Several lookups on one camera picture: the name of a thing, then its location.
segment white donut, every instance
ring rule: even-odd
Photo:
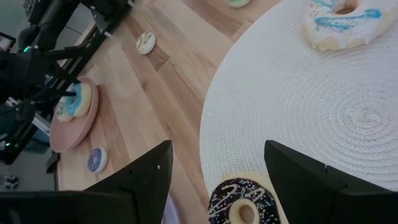
[[[72,84],[68,89],[76,93],[76,96],[64,96],[68,114],[74,117],[87,114],[93,97],[90,85],[87,83]]]
[[[304,35],[320,50],[348,49],[383,33],[397,12],[397,0],[311,0]]]
[[[57,119],[60,122],[67,122],[73,119],[73,116],[70,116],[67,112],[67,106],[65,105],[65,100],[66,100],[65,97],[61,97],[55,109],[55,114],[57,115]]]
[[[156,37],[151,32],[145,32],[139,36],[136,42],[136,49],[140,54],[149,54],[156,44]]]

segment wooden table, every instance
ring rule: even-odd
[[[137,0],[81,73],[98,85],[98,114],[88,137],[61,154],[59,189],[83,190],[171,139],[170,193],[181,221],[207,223],[208,193],[199,156],[206,92],[227,51],[278,1],[252,0],[232,9],[224,0]],[[145,56],[135,49],[144,31],[157,37],[155,49]],[[94,147],[109,152],[100,174],[86,168]]]

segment white placemat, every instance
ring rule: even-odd
[[[273,7],[220,65],[200,132],[209,193],[224,172],[266,171],[267,139],[398,189],[398,22],[369,45],[320,52],[302,35],[306,3]]]

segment round plate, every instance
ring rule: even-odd
[[[81,82],[90,84],[93,91],[91,107],[88,113],[82,117],[74,118],[69,122],[60,122],[56,116],[52,118],[50,129],[50,145],[54,152],[63,152],[73,149],[86,137],[93,125],[98,109],[98,89],[95,83],[88,77],[79,78]]]

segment fake donut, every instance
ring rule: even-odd
[[[64,96],[68,114],[74,117],[87,114],[93,97],[90,85],[87,83],[72,84],[68,91],[76,93],[76,96]]]
[[[156,37],[151,32],[145,32],[139,36],[136,42],[136,49],[140,54],[149,54],[156,44]]]
[[[88,157],[87,168],[94,173],[101,172],[108,163],[108,153],[102,147],[95,148]]]
[[[65,98],[62,97],[60,101],[57,103],[57,107],[55,109],[55,114],[57,115],[57,119],[60,122],[68,122],[73,119],[73,116],[70,116],[67,112],[67,106],[65,104]]]
[[[244,207],[252,211],[251,221],[241,215]],[[287,223],[268,176],[252,173],[224,178],[211,195],[208,215],[211,224]]]
[[[397,1],[391,0],[311,0],[304,35],[320,50],[348,49],[383,33],[397,12]]]
[[[249,4],[251,0],[229,0],[229,5],[234,8],[240,8]]]

